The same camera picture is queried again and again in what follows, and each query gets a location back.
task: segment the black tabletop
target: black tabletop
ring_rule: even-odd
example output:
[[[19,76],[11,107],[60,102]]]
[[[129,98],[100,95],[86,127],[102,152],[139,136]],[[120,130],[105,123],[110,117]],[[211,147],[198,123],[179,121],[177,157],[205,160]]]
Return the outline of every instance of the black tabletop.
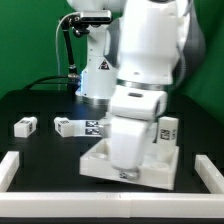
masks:
[[[166,115],[177,117],[180,147],[173,191],[126,184],[79,175],[79,158],[96,144],[99,137],[62,138],[54,129],[55,117],[70,120],[98,120],[105,115],[105,106],[77,102],[66,91],[12,91],[0,100],[0,160],[7,151],[20,152],[20,167],[8,192],[178,192],[209,193],[194,170],[196,154],[206,154],[222,172],[224,127],[183,95],[171,97]],[[15,138],[13,125],[23,117],[38,119],[37,130],[28,138]],[[32,219],[37,223],[104,223],[106,219]],[[0,222],[14,222],[0,219]],[[17,219],[15,223],[30,223]],[[164,219],[129,219],[121,223],[163,223]],[[168,219],[166,223],[183,223]]]

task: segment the green wall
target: green wall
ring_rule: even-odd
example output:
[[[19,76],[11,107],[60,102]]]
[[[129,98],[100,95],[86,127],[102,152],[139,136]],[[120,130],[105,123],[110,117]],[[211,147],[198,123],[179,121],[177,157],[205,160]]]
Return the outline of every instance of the green wall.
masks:
[[[179,90],[224,124],[224,1],[195,0],[206,59]]]
[[[57,74],[55,32],[58,18],[69,12],[72,9],[65,0],[0,0],[0,97],[38,78]],[[60,37],[65,74],[67,58],[62,33]],[[73,38],[73,45],[77,65],[83,67],[84,40]]]
[[[207,42],[207,57],[178,91],[224,123],[224,0],[195,0],[195,5]],[[0,98],[38,78],[57,74],[55,30],[58,18],[71,11],[66,0],[0,0]],[[81,69],[85,66],[85,39],[72,41]],[[67,73],[62,38],[60,55],[62,73]]]

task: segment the black cable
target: black cable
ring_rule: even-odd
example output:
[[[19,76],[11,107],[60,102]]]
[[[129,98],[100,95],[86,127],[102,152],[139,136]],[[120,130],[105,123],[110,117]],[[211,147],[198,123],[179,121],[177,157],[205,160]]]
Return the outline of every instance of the black cable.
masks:
[[[51,79],[62,79],[62,78],[68,78],[68,76],[67,75],[58,75],[58,76],[48,76],[48,77],[45,77],[45,78],[41,78],[41,79],[38,79],[35,82],[32,82],[31,84],[25,86],[23,89],[24,90],[29,90],[33,86],[41,84],[43,81],[47,81],[47,80],[51,80]]]

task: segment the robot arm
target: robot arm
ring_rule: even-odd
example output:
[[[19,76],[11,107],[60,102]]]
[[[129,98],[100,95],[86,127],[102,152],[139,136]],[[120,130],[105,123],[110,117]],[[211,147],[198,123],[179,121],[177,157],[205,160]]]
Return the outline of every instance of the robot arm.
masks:
[[[79,100],[91,104],[107,104],[111,98],[116,81],[117,70],[105,59],[103,55],[105,33],[111,20],[103,23],[103,18],[111,18],[112,12],[121,12],[125,0],[68,0],[70,6],[80,12],[72,26],[76,37],[87,35],[87,61],[81,72],[81,85],[76,96]],[[79,23],[82,15],[90,21]]]
[[[152,124],[166,109],[163,89],[173,83],[173,70],[188,38],[188,4],[127,1],[120,24],[117,86],[109,104],[110,163],[115,169],[136,174],[154,140]]]

